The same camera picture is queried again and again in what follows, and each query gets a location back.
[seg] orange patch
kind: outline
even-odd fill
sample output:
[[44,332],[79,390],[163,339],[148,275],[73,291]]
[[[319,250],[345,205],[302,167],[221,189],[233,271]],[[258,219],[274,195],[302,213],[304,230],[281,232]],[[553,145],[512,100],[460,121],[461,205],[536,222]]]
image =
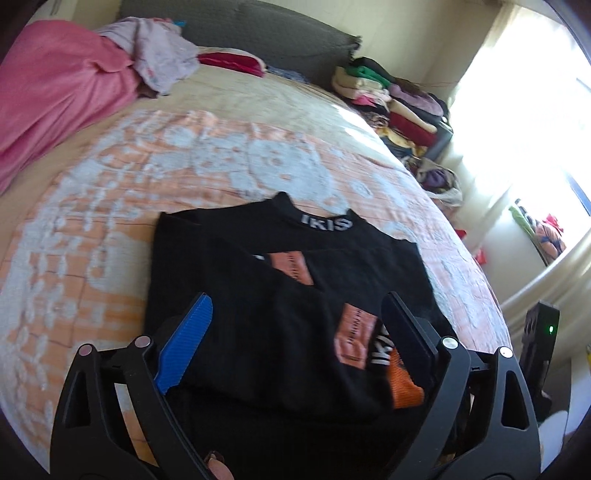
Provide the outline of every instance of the orange patch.
[[377,319],[375,315],[345,303],[335,335],[335,353],[339,362],[365,370],[369,340]]
[[388,381],[394,408],[418,407],[425,401],[424,390],[413,383],[396,349],[390,352]]
[[289,275],[304,285],[314,285],[314,281],[306,266],[306,259],[302,252],[279,252],[269,254],[271,264],[285,275]]

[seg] blue gripper pad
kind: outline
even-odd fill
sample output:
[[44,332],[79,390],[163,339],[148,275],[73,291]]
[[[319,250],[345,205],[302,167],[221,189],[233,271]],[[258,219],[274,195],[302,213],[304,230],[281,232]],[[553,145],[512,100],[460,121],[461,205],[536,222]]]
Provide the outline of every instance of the blue gripper pad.
[[189,362],[212,322],[212,299],[202,294],[160,350],[154,383],[164,395],[181,381]]

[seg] headboard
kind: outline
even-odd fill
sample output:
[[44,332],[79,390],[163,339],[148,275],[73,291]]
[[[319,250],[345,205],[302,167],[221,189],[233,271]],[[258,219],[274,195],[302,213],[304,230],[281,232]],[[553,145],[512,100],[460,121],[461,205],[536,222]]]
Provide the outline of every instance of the headboard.
[[123,0],[119,16],[185,21],[183,37],[196,45],[246,50],[325,89],[335,67],[361,44],[360,37],[259,0]]

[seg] red fabric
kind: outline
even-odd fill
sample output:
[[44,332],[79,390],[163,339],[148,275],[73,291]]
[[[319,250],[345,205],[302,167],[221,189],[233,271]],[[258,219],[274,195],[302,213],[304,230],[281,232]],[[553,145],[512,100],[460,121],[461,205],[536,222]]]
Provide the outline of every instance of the red fabric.
[[427,132],[424,128],[394,112],[390,112],[390,126],[422,147],[431,147],[437,140],[436,134]]
[[74,132],[137,98],[133,61],[72,22],[23,29],[0,65],[0,194],[19,171]]
[[546,217],[546,220],[544,220],[544,223],[547,223],[548,225],[552,225],[554,228],[556,228],[560,233],[564,233],[564,229],[560,227],[560,225],[558,224],[558,219],[550,214]]
[[264,76],[261,65],[252,57],[237,55],[235,53],[204,53],[197,58],[204,65],[221,67],[223,69],[235,70],[236,72],[249,73],[257,77]]

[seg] green clothing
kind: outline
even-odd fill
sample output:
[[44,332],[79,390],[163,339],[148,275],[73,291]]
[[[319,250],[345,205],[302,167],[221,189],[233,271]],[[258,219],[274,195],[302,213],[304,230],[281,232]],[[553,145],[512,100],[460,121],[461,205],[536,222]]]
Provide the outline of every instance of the green clothing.
[[388,88],[392,84],[388,79],[385,79],[379,73],[375,73],[367,67],[347,67],[345,68],[345,72],[352,77],[375,80],[381,83],[384,88]]

